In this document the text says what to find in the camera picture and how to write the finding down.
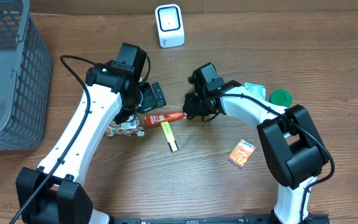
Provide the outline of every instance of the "red plastic wrapper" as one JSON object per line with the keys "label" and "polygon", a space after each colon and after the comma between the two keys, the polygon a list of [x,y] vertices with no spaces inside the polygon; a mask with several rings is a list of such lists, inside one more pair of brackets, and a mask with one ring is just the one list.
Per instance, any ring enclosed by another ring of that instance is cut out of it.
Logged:
{"label": "red plastic wrapper", "polygon": [[187,114],[184,111],[175,111],[172,113],[146,116],[144,119],[146,121],[146,126],[154,126],[156,124],[160,124],[161,122],[172,122],[186,118]]}

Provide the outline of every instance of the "green cap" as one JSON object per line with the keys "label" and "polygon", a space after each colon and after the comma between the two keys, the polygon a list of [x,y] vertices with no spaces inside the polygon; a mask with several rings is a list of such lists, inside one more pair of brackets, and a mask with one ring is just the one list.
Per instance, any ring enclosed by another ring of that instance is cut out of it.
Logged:
{"label": "green cap", "polygon": [[286,90],[275,90],[268,98],[268,101],[277,106],[290,107],[292,103],[292,96]]}

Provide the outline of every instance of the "wooden table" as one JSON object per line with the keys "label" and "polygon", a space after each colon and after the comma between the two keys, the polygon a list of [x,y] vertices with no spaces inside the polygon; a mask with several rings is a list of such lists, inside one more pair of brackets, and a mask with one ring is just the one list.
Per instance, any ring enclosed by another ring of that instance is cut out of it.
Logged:
{"label": "wooden table", "polygon": [[[358,11],[183,15],[186,44],[161,49],[154,15],[34,17],[53,55],[45,141],[37,150],[0,151],[0,223],[19,208],[15,179],[35,168],[58,141],[81,87],[58,57],[95,62],[116,58],[122,42],[151,58],[149,82],[160,82],[167,106],[181,109],[191,90],[187,76],[207,62],[226,80],[288,90],[301,104],[336,162],[334,177],[313,189],[309,210],[332,223],[358,223]],[[82,79],[89,65],[68,60]],[[277,181],[267,169],[255,130],[219,116],[171,124],[179,151],[172,154],[161,127],[143,138],[104,137],[85,189],[94,207],[116,217],[180,218],[269,213]],[[227,160],[240,139],[257,150],[243,169]],[[328,173],[325,166],[323,175]]]}

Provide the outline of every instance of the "plastic basket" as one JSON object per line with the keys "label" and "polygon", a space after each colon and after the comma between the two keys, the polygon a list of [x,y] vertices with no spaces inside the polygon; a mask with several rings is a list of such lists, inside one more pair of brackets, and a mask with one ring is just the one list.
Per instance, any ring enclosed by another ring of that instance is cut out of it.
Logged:
{"label": "plastic basket", "polygon": [[52,58],[29,13],[29,0],[0,0],[0,150],[44,140]]}

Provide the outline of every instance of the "wooden surface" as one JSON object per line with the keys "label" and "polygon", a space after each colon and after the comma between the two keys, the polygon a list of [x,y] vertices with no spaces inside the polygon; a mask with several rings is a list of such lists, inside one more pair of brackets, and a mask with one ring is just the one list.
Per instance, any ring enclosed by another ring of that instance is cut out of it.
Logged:
{"label": "wooden surface", "polygon": [[31,0],[32,12],[64,15],[153,14],[176,3],[182,13],[358,10],[358,0]]}
{"label": "wooden surface", "polygon": [[[35,17],[53,55],[45,141],[31,151],[0,152],[0,223],[19,208],[15,179],[35,168],[73,115],[81,87],[58,60],[72,54],[95,62],[116,58],[122,42],[151,58],[149,82],[160,82],[167,106],[179,110],[191,90],[187,76],[213,62],[226,81],[259,83],[267,95],[286,89],[301,104],[336,162],[334,177],[315,188],[313,213],[332,223],[358,223],[358,11],[185,14],[186,44],[162,50],[148,16]],[[70,66],[84,79],[89,65]],[[86,177],[94,207],[116,217],[180,218],[269,213],[277,182],[267,169],[256,131],[239,120],[171,124],[179,151],[172,154],[160,127],[144,138],[103,137]],[[227,160],[240,139],[257,150],[243,169]],[[328,173],[325,166],[323,174]]]}

